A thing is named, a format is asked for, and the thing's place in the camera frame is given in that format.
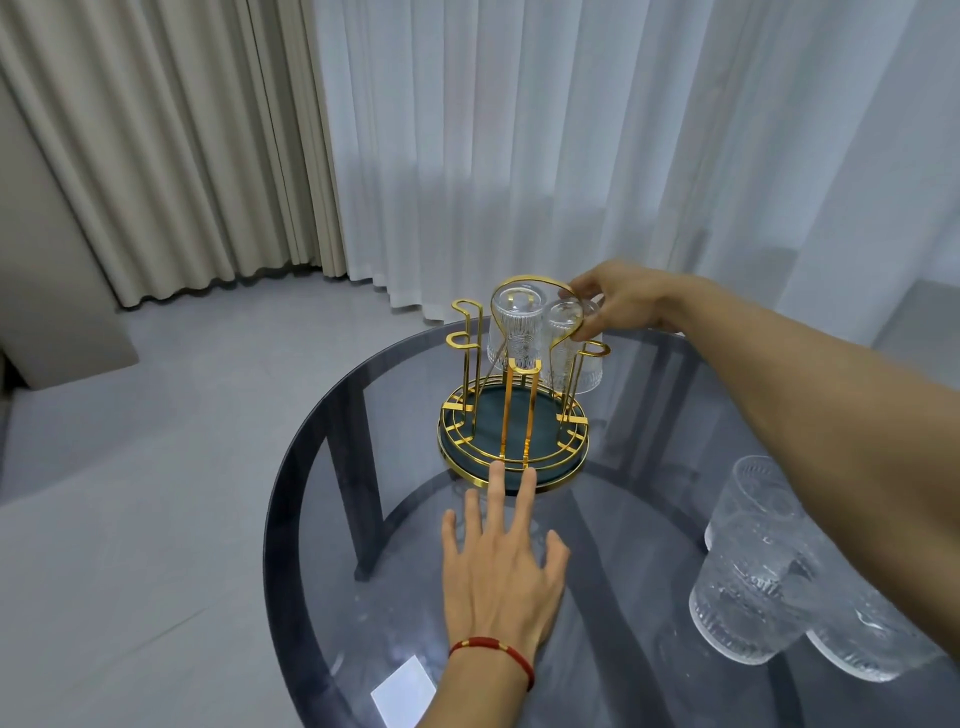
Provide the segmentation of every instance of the sheer white curtain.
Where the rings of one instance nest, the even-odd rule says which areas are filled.
[[[394,305],[620,255],[873,344],[960,282],[954,0],[316,9],[348,271]]]

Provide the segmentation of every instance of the round glass table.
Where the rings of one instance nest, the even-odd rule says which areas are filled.
[[[319,400],[280,466],[265,596],[306,726],[395,728],[409,716],[384,716],[374,690],[411,658],[440,679],[440,521],[453,508],[462,523],[471,486],[445,466],[437,420],[463,376],[462,354],[444,339],[462,328],[431,329],[354,369]],[[960,724],[960,670],[946,658],[872,684],[806,639],[760,667],[704,642],[687,608],[704,528],[733,463],[764,450],[682,337],[604,336],[612,353],[601,383],[578,397],[590,419],[588,460],[537,496],[534,549],[542,553],[554,528],[572,555],[520,725]]]

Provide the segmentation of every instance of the red string bracelet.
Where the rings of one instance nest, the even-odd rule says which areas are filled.
[[[450,647],[450,651],[447,653],[447,657],[452,655],[461,647],[487,647],[489,649],[502,649],[508,655],[510,655],[518,665],[523,667],[523,671],[527,673],[527,692],[531,691],[534,687],[534,669],[530,663],[527,662],[527,659],[517,652],[515,649],[510,647],[508,644],[504,644],[500,640],[495,640],[493,637],[471,637],[468,640],[462,640],[458,643],[454,643]]]

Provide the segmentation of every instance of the forearm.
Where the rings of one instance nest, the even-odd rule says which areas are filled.
[[[418,728],[511,728],[519,719],[527,676],[505,652],[459,649]]]
[[[960,394],[704,279],[664,306],[811,516],[960,653]]]

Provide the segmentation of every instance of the textured glass tumbler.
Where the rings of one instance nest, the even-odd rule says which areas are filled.
[[[732,507],[732,515],[714,524],[713,548],[690,592],[689,608],[714,649],[739,663],[761,665],[816,619],[823,570],[817,557],[825,537],[782,473],[782,487],[762,484],[770,471],[760,468],[764,476],[758,478],[746,469],[760,464],[744,460],[734,466],[732,483],[738,490],[744,484],[748,492],[760,489],[763,507]]]
[[[545,303],[543,294],[530,285],[504,288],[493,298],[493,315],[506,332],[506,356],[512,358],[519,369],[532,369],[540,355],[538,344]]]
[[[707,550],[713,547],[716,529],[738,513],[786,513],[790,509],[796,510],[798,516],[803,512],[776,461],[766,455],[741,457],[733,465],[704,532]]]
[[[551,304],[546,312],[546,326],[543,327],[541,348],[544,351],[544,358],[547,357],[547,352],[550,351],[550,345],[553,342],[576,328],[582,318],[592,316],[597,310],[599,310],[597,304],[589,300],[560,299]],[[600,336],[594,337],[594,341],[601,340]],[[583,346],[583,342],[566,339],[553,350],[549,367],[550,386],[554,391],[566,391],[566,381],[571,374],[571,365],[576,361],[577,351]],[[583,356],[581,358],[583,359],[583,369],[580,371],[577,391],[574,393],[577,395],[596,389],[603,378],[602,358],[599,356]]]
[[[826,607],[806,635],[824,657],[862,680],[883,683],[943,651],[847,562],[833,544]]]

